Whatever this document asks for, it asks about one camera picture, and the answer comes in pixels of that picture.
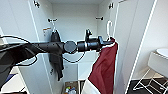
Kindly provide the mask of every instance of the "metal rod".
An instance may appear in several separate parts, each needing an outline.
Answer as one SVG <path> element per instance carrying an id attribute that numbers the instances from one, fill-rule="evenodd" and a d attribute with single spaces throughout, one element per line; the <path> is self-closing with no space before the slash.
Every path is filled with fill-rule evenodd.
<path id="1" fill-rule="evenodd" d="M 101 17 L 101 18 L 96 18 L 96 19 L 100 19 L 100 20 L 103 20 L 103 17 Z"/>
<path id="2" fill-rule="evenodd" d="M 141 83 L 141 81 L 143 80 L 143 78 L 148 74 L 148 72 L 150 71 L 150 69 L 148 69 L 148 71 L 145 73 L 145 75 L 141 78 L 141 80 L 135 85 L 135 87 L 133 88 L 133 90 L 136 90 L 136 87 Z"/>

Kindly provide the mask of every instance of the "black cable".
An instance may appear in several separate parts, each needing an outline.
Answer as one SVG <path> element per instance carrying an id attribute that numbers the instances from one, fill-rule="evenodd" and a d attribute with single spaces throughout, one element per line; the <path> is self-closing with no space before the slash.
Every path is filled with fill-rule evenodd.
<path id="1" fill-rule="evenodd" d="M 27 42 L 27 43 L 30 43 L 28 40 L 25 40 L 25 39 L 23 39 L 23 38 L 16 37 L 16 36 L 0 36 L 0 38 L 5 38 L 5 37 L 20 39 L 20 40 L 23 40 L 23 41 L 25 41 L 25 42 Z"/>
<path id="2" fill-rule="evenodd" d="M 25 89 L 25 87 L 23 87 L 19 92 L 22 92 L 23 91 L 23 89 Z"/>
<path id="3" fill-rule="evenodd" d="M 29 51 L 32 55 L 34 55 L 34 57 L 36 58 L 32 63 L 30 64 L 27 64 L 27 65 L 23 65 L 23 64 L 18 64 L 18 65 L 14 65 L 14 66 L 31 66 L 33 65 L 36 61 L 37 61 L 37 56 L 35 55 L 35 53 L 33 51 L 31 51 L 30 49 L 28 48 L 25 48 L 27 51 Z"/>

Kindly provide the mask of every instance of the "cabinet door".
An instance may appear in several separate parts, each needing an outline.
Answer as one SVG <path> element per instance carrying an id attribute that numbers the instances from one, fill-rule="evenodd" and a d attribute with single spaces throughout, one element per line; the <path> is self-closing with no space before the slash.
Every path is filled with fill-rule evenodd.
<path id="1" fill-rule="evenodd" d="M 1 0 L 0 1 L 0 26 L 4 35 L 14 35 L 25 38 L 30 42 L 42 40 L 41 33 L 37 26 L 38 21 L 33 15 L 33 0 Z M 22 42 L 16 39 L 7 39 L 8 43 Z M 30 67 L 19 67 L 30 94 L 52 94 L 49 71 L 47 71 L 44 56 L 37 55 L 38 61 Z M 23 63 L 31 63 L 34 59 L 26 60 Z"/>
<path id="2" fill-rule="evenodd" d="M 29 0 L 29 1 L 30 1 L 31 12 L 36 25 L 39 41 L 49 42 L 52 30 L 53 30 L 53 24 L 51 22 L 48 22 L 48 19 L 54 19 L 52 4 L 47 0 L 38 0 L 38 3 L 40 4 L 40 7 L 38 8 L 38 7 L 35 7 L 35 5 L 33 4 L 33 0 Z M 51 91 L 53 92 L 53 94 L 61 94 L 62 87 L 63 87 L 63 80 L 62 80 L 63 78 L 60 81 L 58 81 L 57 72 L 54 69 L 53 64 L 49 62 L 48 54 L 46 53 L 42 54 L 42 57 L 45 65 L 45 70 L 47 72 L 48 82 L 50 84 Z"/>

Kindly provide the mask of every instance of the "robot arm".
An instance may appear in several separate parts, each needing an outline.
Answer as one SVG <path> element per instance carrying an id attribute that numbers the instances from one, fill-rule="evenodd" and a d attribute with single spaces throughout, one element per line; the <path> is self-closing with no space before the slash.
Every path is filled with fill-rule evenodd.
<path id="1" fill-rule="evenodd" d="M 5 83 L 13 66 L 30 59 L 39 53 L 54 54 L 74 54 L 75 52 L 85 52 L 90 50 L 99 51 L 102 46 L 112 44 L 113 42 L 103 41 L 101 36 L 98 38 L 89 38 L 91 32 L 86 31 L 85 41 L 79 41 L 77 44 L 73 41 L 47 42 L 47 43 L 15 43 L 1 45 L 0 48 L 0 88 Z"/>

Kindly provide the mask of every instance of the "red cloth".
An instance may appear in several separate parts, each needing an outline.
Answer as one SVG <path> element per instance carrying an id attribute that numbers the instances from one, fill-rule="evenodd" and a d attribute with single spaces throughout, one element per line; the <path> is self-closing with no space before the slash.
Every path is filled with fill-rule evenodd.
<path id="1" fill-rule="evenodd" d="M 117 49 L 117 43 L 112 47 L 103 48 L 88 78 L 101 94 L 113 94 Z"/>

